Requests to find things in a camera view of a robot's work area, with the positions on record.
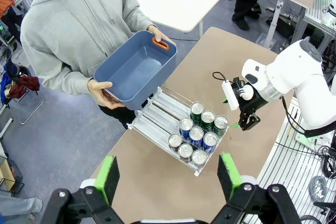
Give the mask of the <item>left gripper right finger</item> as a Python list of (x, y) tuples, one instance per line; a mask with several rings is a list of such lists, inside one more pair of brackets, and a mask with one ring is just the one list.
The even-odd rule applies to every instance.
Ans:
[(226, 204), (212, 223), (242, 223), (247, 215), (254, 215), (261, 223), (299, 223), (299, 215), (282, 184), (266, 189), (243, 182), (228, 153), (219, 154), (217, 176)]

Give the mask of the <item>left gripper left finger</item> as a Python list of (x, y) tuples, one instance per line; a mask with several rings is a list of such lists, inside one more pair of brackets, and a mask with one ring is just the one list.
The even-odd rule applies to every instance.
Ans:
[(44, 223), (81, 223), (85, 218), (92, 218), (95, 223), (123, 223), (111, 207), (119, 178), (117, 158), (106, 157), (92, 186), (74, 193), (64, 188), (52, 192)]

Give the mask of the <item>person's left hand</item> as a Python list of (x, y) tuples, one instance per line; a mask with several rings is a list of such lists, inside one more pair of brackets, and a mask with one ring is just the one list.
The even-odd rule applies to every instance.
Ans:
[(173, 42), (168, 36), (166, 36), (165, 34), (163, 34), (155, 25), (150, 25), (147, 28), (147, 31), (151, 32), (154, 35), (155, 40), (157, 42), (160, 42), (162, 39), (164, 39), (164, 40), (167, 40), (170, 43), (176, 45), (175, 42)]

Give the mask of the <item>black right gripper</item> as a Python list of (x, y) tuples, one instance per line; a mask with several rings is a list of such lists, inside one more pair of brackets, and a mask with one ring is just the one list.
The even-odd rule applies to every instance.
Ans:
[(267, 101), (249, 82), (240, 80), (238, 77), (233, 79), (233, 91), (239, 104), (240, 115), (239, 121), (234, 123), (231, 128), (239, 127), (243, 131), (250, 130), (260, 122), (260, 117), (255, 112), (266, 105)]

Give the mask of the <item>person's right hand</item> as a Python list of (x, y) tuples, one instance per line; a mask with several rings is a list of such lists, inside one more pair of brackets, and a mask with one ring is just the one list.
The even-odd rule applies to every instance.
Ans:
[(110, 110), (123, 108), (124, 105), (116, 98), (106, 93), (106, 89), (112, 87), (112, 82), (97, 82), (91, 79), (87, 83), (88, 90), (101, 106), (108, 107)]

